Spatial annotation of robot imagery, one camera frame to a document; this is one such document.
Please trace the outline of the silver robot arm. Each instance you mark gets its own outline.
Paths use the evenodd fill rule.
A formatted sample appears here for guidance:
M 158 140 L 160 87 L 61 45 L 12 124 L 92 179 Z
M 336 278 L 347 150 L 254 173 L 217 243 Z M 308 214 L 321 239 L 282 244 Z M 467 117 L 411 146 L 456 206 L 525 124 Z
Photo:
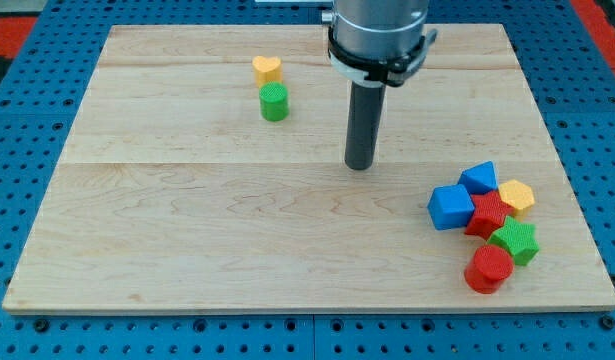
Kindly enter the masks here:
M 400 87 L 422 67 L 438 31 L 426 31 L 428 0 L 334 0 L 331 65 L 366 88 Z

